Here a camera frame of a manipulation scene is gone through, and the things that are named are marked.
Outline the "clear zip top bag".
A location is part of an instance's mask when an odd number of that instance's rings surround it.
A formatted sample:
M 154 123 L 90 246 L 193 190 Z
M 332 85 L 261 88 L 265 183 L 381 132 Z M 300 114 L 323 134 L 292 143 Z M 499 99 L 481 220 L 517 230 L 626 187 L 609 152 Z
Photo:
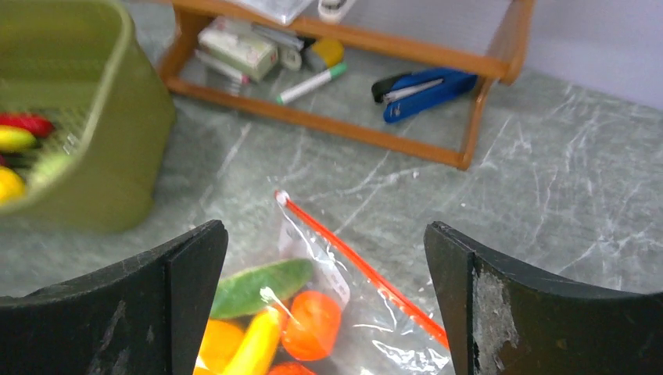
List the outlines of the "clear zip top bag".
M 196 374 L 451 374 L 445 330 L 277 191 L 217 284 Z

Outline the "watermelon slice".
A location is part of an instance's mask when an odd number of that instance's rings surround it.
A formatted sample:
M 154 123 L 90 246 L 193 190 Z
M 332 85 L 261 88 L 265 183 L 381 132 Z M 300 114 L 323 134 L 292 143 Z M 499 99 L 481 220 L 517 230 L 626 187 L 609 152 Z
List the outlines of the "watermelon slice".
M 234 319 L 291 298 L 314 275 L 309 259 L 285 259 L 245 269 L 219 280 L 210 318 Z

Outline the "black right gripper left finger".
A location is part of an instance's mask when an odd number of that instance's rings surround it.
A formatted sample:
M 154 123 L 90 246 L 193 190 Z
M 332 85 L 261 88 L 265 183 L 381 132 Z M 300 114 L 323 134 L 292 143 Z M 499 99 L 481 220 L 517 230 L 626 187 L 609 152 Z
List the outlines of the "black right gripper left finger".
M 1 299 L 4 374 L 190 374 L 228 232 L 211 220 L 92 273 Z

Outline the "orange tangerine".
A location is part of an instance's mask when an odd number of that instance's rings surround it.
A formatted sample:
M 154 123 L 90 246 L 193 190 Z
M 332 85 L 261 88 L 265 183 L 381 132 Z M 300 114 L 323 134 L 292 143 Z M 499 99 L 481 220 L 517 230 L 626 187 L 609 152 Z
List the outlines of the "orange tangerine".
M 329 357 L 342 322 L 342 309 L 319 291 L 304 291 L 292 301 L 281 344 L 294 359 L 314 362 Z

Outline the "orange bell pepper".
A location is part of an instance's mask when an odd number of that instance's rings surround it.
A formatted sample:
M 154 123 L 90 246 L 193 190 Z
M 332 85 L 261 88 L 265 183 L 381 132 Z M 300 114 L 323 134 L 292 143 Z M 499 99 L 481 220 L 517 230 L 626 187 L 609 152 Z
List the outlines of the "orange bell pepper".
M 245 328 L 241 323 L 209 319 L 192 374 L 222 374 L 244 337 Z

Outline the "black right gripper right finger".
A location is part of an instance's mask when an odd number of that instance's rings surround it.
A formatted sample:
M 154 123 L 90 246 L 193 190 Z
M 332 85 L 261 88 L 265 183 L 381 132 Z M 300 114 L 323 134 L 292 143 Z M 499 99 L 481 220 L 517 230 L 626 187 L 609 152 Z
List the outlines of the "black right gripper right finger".
M 455 373 L 661 373 L 661 293 L 574 281 L 442 222 L 424 243 Z

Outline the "yellow banana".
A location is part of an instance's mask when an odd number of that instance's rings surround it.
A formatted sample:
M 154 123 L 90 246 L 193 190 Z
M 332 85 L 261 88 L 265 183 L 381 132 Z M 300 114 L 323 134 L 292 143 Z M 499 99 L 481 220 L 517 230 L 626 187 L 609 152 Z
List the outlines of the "yellow banana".
M 281 337 L 286 313 L 271 306 L 253 317 L 223 375 L 265 375 L 270 369 Z

